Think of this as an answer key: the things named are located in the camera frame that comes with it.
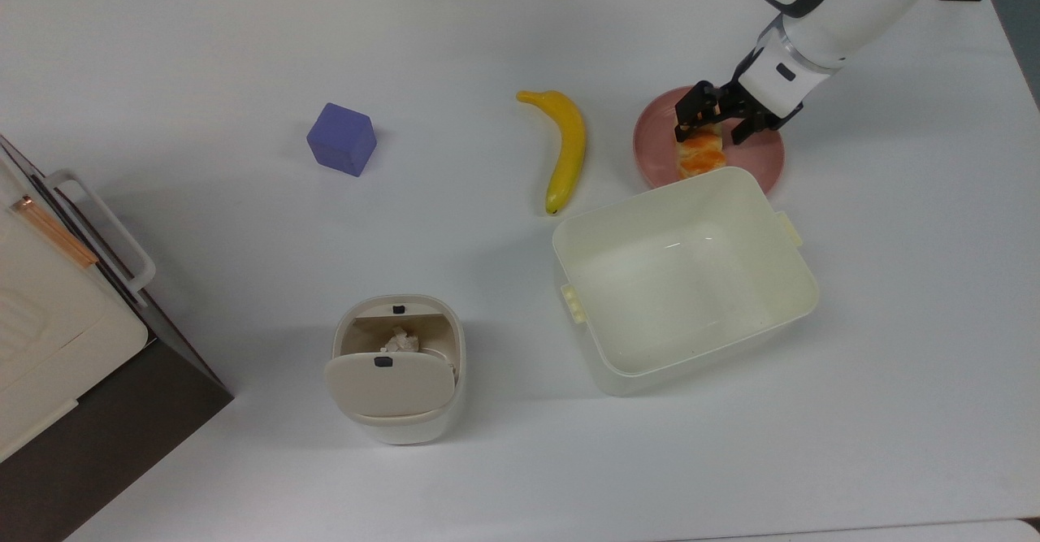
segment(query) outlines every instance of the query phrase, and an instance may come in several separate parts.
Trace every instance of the white plastic container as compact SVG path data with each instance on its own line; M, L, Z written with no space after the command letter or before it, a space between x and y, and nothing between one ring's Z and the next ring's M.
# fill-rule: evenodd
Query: white plastic container
M818 301L790 221L743 169L571 217L552 244L593 379L613 395L761 344Z
M394 337L394 328L418 337L419 351L382 352ZM336 329L324 381L343 414L376 440L434 440L463 407L466 340L459 317L432 296L361 302Z

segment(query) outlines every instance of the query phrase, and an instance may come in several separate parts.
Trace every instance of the pink plate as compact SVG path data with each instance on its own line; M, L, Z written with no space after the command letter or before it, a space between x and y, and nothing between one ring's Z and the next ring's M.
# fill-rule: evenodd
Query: pink plate
M660 95L643 109L635 123L632 134L635 163L651 187L679 181L675 156L675 104L690 89L679 87ZM722 124L722 150L726 153L726 163L750 172L758 180L762 192L769 195L783 171L783 141L777 132L765 130L751 135L740 146L733 146L730 131L738 123L738 120L727 120Z

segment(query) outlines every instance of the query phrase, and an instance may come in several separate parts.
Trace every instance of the purple cube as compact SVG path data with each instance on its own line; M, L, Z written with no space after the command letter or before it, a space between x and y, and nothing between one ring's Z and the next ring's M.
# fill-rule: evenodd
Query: purple cube
M307 134L318 164L360 177L375 150L372 121L344 106L326 104Z

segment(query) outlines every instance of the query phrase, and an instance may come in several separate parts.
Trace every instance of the white tabletop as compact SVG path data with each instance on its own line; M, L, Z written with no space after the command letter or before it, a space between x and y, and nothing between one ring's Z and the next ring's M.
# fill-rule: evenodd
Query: white tabletop
M784 128L772 202L805 239L815 312L653 393L592 384L541 206L556 135L514 94L583 109L575 215L646 190L641 109L723 82L773 16L0 0L0 128L107 198L237 396L75 538L666 540L1040 515L1040 115L989 2L921 1ZM375 124L361 178L311 156L326 102ZM393 447L320 378L342 313L405 292L459 314L471 384L444 439Z

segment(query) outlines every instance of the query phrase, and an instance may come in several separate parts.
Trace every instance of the banana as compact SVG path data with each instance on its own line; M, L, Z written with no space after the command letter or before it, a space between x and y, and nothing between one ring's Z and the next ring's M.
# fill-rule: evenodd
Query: banana
M555 215L571 199L574 186L581 175L586 143L581 111L560 91L546 91L542 94L520 91L517 94L517 101L527 102L542 109L560 127L560 157L556 159L552 178L549 179L549 188L545 191L545 212Z

